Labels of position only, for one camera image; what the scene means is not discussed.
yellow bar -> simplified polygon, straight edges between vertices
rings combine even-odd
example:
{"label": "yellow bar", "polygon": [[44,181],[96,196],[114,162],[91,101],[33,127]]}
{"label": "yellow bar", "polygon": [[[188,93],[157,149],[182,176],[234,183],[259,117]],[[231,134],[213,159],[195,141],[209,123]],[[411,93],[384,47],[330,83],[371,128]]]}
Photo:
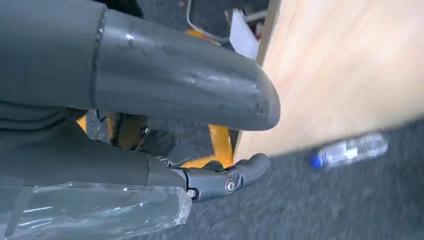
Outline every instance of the yellow bar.
{"label": "yellow bar", "polygon": [[233,165],[233,146],[231,145],[228,128],[217,125],[209,125],[210,139],[212,140],[214,155],[197,160],[188,161],[183,168],[202,168],[212,160],[218,161],[224,168]]}

wooden board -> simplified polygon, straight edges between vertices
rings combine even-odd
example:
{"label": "wooden board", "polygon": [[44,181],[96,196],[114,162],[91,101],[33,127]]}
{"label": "wooden board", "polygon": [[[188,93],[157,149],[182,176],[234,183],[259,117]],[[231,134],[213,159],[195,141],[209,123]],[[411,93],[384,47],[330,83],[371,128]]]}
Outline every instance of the wooden board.
{"label": "wooden board", "polygon": [[271,0],[257,61],[279,124],[243,132],[234,160],[277,155],[424,113],[424,1]]}

plastic water bottle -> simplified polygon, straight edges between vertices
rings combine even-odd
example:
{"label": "plastic water bottle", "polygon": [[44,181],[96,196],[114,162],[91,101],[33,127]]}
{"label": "plastic water bottle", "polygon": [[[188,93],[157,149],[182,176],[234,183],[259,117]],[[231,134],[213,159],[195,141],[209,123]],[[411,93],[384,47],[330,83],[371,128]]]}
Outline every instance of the plastic water bottle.
{"label": "plastic water bottle", "polygon": [[312,157],[311,163],[316,169],[328,169],[377,158],[385,154],[388,147],[388,141],[382,134],[367,134],[325,146]]}

blue bottle cap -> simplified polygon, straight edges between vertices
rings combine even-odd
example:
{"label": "blue bottle cap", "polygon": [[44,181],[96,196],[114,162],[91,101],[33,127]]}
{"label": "blue bottle cap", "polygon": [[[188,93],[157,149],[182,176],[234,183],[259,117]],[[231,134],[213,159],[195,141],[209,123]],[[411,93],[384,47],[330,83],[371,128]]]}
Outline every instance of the blue bottle cap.
{"label": "blue bottle cap", "polygon": [[323,167],[323,162],[321,161],[320,157],[318,157],[318,155],[314,155],[310,159],[310,164],[312,164],[312,167],[314,169],[320,169]]}

clear plastic wrap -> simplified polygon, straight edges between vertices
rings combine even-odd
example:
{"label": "clear plastic wrap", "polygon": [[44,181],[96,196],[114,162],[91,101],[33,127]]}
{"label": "clear plastic wrap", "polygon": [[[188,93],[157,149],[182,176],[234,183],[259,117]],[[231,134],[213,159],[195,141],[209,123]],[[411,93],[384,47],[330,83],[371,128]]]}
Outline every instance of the clear plastic wrap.
{"label": "clear plastic wrap", "polygon": [[0,231],[8,240],[126,239],[184,224],[192,205],[173,186],[0,185],[0,196]]}

